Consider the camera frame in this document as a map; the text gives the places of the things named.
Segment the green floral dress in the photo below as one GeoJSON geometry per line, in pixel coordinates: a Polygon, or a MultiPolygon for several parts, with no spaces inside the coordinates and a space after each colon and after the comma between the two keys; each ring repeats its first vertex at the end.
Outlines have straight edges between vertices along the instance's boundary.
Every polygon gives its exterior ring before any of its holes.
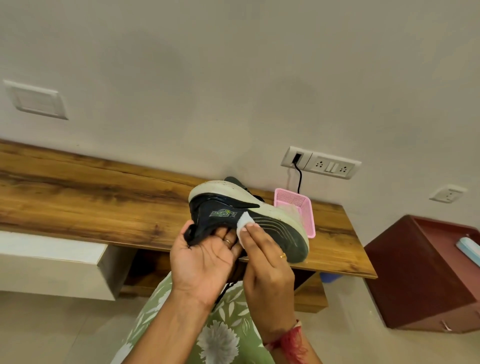
{"type": "MultiPolygon", "coordinates": [[[[171,289],[170,273],[141,310],[111,364],[120,364],[126,358],[165,303],[171,289]]],[[[250,317],[242,282],[230,287],[210,314],[186,363],[274,364],[250,317]]]]}

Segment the shoe logo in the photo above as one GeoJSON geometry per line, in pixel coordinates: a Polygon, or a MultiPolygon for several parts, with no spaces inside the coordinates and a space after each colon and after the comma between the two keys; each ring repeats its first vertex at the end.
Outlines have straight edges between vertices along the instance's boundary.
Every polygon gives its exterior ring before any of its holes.
{"type": "Polygon", "coordinates": [[[210,216],[217,216],[221,218],[234,218],[237,215],[236,212],[227,210],[226,208],[223,208],[218,211],[212,211],[210,213],[210,216]]]}

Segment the hand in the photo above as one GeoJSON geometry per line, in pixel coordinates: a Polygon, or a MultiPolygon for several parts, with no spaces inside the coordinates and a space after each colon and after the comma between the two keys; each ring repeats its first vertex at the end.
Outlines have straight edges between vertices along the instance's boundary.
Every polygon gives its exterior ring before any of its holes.
{"type": "Polygon", "coordinates": [[[198,245],[189,247],[183,233],[193,224],[185,223],[170,251],[172,293],[186,294],[211,310],[227,282],[233,263],[242,251],[235,230],[218,228],[198,245]]]}
{"type": "Polygon", "coordinates": [[[258,224],[247,224],[240,237],[248,255],[243,277],[250,315],[264,343],[279,339],[297,323],[295,276],[282,249],[258,224]]]}

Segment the blue object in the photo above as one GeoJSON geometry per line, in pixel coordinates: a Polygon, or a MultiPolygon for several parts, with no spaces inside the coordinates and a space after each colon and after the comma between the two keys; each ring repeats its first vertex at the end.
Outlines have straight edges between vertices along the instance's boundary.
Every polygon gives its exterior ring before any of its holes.
{"type": "Polygon", "coordinates": [[[456,243],[458,249],[462,251],[472,262],[480,267],[480,246],[470,238],[461,238],[456,243]]]}
{"type": "Polygon", "coordinates": [[[320,278],[322,279],[322,283],[332,283],[334,280],[337,280],[340,277],[342,277],[341,274],[320,272],[320,278]]]}

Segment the white cotton pad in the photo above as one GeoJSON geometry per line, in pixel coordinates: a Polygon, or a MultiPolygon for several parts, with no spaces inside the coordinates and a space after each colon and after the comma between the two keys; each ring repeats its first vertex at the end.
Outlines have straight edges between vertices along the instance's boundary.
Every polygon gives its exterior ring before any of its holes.
{"type": "Polygon", "coordinates": [[[240,245],[243,247],[243,243],[241,242],[241,238],[240,238],[240,230],[241,228],[243,228],[245,225],[247,225],[249,222],[251,222],[252,224],[255,223],[255,221],[253,221],[253,219],[250,217],[250,215],[248,214],[248,212],[244,212],[242,214],[242,216],[240,216],[240,219],[239,221],[237,222],[237,236],[239,238],[239,242],[240,242],[240,245]]]}

